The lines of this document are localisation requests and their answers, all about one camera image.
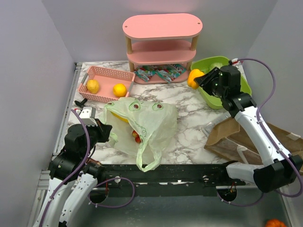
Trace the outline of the red lychee bunch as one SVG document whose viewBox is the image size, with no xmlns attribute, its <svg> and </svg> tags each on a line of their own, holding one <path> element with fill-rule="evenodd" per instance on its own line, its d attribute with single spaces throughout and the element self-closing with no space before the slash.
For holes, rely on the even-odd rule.
<svg viewBox="0 0 303 227">
<path fill-rule="evenodd" d="M 142 142 L 140 135 L 136 131 L 132 132 L 132 136 L 134 137 L 136 143 L 140 144 Z"/>
</svg>

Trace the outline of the avocado print plastic bag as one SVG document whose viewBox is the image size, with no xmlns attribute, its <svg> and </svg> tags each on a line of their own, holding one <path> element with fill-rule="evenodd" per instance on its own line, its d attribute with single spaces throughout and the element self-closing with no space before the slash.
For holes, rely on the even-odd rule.
<svg viewBox="0 0 303 227">
<path fill-rule="evenodd" d="M 111 112 L 126 118 L 129 123 L 116 118 Z M 122 97 L 105 104 L 100 120 L 113 126 L 110 146 L 134 157 L 137 167 L 148 172 L 160 165 L 163 153 L 177 132 L 177 118 L 175 105 Z M 135 142 L 133 131 L 140 135 L 140 144 Z"/>
</svg>

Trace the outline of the green cabbage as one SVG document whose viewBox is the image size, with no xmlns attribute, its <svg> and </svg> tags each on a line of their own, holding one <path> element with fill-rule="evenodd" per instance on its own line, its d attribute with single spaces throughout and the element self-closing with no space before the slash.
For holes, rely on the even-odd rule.
<svg viewBox="0 0 303 227">
<path fill-rule="evenodd" d="M 214 63 L 210 64 L 209 71 L 212 71 L 215 68 L 220 69 L 222 66 L 224 66 L 224 65 L 221 62 L 214 62 Z"/>
</svg>

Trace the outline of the yellow banana bunch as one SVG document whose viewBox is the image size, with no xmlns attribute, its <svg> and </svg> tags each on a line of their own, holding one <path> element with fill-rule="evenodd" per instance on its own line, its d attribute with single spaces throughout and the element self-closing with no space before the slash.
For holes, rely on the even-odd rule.
<svg viewBox="0 0 303 227">
<path fill-rule="evenodd" d="M 114 113 L 114 112 L 111 112 L 111 114 L 112 114 L 113 116 L 115 116 L 116 118 L 122 120 L 123 122 L 129 123 L 129 121 L 128 121 L 126 118 L 123 118 L 123 117 L 121 117 L 120 115 L 118 115 L 118 114 L 116 114 L 116 113 Z"/>
</svg>

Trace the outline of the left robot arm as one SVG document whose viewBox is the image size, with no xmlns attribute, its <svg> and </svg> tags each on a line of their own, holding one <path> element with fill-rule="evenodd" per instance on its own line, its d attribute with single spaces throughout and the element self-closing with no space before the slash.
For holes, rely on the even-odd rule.
<svg viewBox="0 0 303 227">
<path fill-rule="evenodd" d="M 104 168 L 85 162 L 97 143 L 109 140 L 112 126 L 98 119 L 95 122 L 95 126 L 69 127 L 63 149 L 49 165 L 49 186 L 35 227 L 70 226 L 88 193 L 104 183 Z"/>
</svg>

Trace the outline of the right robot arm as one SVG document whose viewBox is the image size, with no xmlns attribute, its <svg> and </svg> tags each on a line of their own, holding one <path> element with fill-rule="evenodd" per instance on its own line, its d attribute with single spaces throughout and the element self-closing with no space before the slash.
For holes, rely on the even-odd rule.
<svg viewBox="0 0 303 227">
<path fill-rule="evenodd" d="M 235 179 L 254 183 L 262 192 L 271 192 L 300 177 L 303 160 L 293 156 L 275 137 L 248 93 L 241 91 L 241 73 L 232 65 L 213 68 L 193 79 L 207 94 L 220 98 L 222 106 L 245 130 L 255 145 L 262 165 L 229 164 L 218 173 L 218 181 L 229 185 Z"/>
</svg>

